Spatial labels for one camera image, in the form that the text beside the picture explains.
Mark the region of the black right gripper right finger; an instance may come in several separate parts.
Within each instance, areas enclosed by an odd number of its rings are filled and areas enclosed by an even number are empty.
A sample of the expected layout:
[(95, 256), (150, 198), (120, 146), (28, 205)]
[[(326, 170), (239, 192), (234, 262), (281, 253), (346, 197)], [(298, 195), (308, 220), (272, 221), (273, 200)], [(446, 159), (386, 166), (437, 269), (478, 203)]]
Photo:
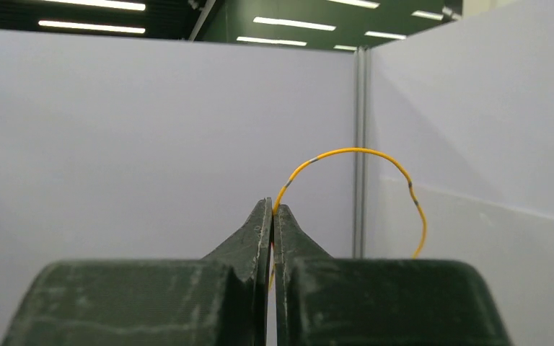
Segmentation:
[(287, 205), (273, 216), (279, 345), (510, 345), (480, 273), (445, 259), (330, 256)]

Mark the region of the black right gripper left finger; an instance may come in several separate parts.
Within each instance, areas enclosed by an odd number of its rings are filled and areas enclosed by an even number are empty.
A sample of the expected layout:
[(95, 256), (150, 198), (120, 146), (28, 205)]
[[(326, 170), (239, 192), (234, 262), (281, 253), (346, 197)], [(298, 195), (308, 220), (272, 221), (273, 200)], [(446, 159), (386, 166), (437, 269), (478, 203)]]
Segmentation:
[(264, 345), (270, 198), (200, 259), (70, 259), (46, 265), (3, 345)]

